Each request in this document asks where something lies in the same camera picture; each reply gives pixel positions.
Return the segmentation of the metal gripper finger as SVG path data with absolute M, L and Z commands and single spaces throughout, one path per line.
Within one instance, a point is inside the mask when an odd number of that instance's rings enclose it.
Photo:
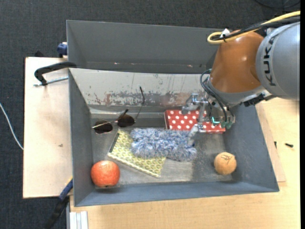
M 186 115 L 190 111 L 195 111 L 199 108 L 198 94 L 192 93 L 191 96 L 186 100 L 185 105 L 182 107 L 182 114 Z
M 201 133 L 205 133 L 206 130 L 203 128 L 203 125 L 200 124 L 195 124 L 191 130 L 189 131 L 188 134 L 188 145 L 189 146 L 194 146 L 197 136 Z

